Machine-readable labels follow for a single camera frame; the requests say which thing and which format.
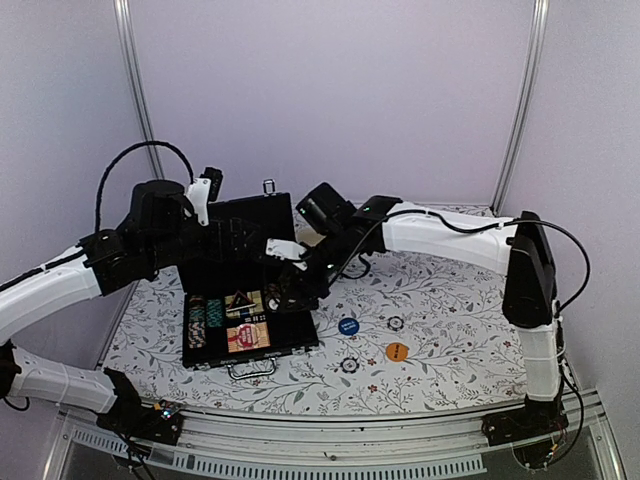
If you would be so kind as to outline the blue small blind button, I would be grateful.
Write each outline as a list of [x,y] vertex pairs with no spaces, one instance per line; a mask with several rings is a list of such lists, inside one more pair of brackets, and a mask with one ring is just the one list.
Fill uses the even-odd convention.
[[338,323],[338,330],[342,335],[354,336],[359,332],[359,322],[350,317],[343,318]]

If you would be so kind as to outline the blue ten poker chip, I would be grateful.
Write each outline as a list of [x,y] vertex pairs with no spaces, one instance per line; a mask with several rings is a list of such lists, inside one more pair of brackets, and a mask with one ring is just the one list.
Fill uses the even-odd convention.
[[399,316],[392,316],[388,318],[387,326],[394,332],[401,331],[404,328],[404,320]]

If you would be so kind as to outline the triangular all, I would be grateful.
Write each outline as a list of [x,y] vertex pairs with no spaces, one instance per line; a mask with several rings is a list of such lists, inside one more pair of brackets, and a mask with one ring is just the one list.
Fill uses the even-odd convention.
[[245,293],[238,290],[233,295],[225,298],[226,311],[237,312],[240,310],[250,309],[255,306],[254,301]]

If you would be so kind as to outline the blue playing card deck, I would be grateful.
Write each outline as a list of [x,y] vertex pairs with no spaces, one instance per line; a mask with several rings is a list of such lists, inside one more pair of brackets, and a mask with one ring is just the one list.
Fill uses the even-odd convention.
[[241,291],[224,298],[225,315],[229,319],[242,319],[264,313],[260,290]]

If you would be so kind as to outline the orange big blind button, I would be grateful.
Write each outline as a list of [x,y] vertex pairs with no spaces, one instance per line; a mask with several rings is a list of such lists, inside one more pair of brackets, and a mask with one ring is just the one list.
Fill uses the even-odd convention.
[[409,357],[409,348],[403,343],[393,342],[386,347],[385,353],[392,362],[404,362]]

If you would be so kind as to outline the black poker chip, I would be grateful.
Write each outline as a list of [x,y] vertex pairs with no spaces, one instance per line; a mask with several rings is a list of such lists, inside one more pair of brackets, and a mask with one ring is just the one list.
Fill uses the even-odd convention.
[[353,374],[358,371],[359,363],[353,357],[347,357],[340,363],[340,369],[343,373]]

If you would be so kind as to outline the red playing card deck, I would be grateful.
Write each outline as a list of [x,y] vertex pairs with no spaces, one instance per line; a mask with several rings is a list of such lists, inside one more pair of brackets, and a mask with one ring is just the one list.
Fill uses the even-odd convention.
[[226,330],[228,352],[231,354],[271,346],[266,322],[244,323]]

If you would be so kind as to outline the clear round dealer disc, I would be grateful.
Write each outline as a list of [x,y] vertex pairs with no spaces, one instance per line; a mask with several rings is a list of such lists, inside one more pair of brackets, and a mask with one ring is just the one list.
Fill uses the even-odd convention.
[[259,329],[255,324],[243,324],[238,327],[236,342],[242,348],[252,348],[259,343]]

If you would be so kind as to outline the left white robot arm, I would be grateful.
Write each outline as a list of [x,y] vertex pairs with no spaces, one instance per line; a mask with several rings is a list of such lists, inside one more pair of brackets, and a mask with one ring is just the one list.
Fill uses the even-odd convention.
[[188,187],[168,180],[136,185],[129,213],[115,229],[98,229],[55,259],[1,287],[1,395],[36,397],[109,412],[128,434],[148,426],[148,412],[119,373],[78,369],[17,347],[12,336],[66,307],[106,297],[170,266],[191,260],[257,259],[266,241],[258,225],[212,217],[213,180]]

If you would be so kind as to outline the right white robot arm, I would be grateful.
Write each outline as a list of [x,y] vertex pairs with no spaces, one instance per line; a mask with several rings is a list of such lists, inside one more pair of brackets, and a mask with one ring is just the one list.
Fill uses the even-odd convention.
[[295,367],[297,402],[319,414],[389,415],[520,398],[490,432],[537,436],[566,423],[561,316],[544,223],[376,195],[360,206],[327,184],[299,205],[305,238],[270,238],[281,311],[311,310],[317,359]]

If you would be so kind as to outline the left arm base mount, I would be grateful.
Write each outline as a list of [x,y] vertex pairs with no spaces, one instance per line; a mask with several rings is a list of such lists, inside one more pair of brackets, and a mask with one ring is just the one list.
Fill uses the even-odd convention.
[[96,425],[125,438],[136,438],[176,446],[184,418],[177,403],[160,400],[145,406],[124,373],[106,368],[103,372],[114,386],[115,402],[97,415]]

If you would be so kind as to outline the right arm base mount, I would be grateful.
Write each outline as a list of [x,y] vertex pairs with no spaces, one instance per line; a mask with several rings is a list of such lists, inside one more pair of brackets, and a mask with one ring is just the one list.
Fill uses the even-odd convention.
[[525,398],[522,407],[482,417],[481,431],[490,446],[526,441],[513,451],[523,467],[546,468],[566,440],[569,422],[560,400],[538,402]]

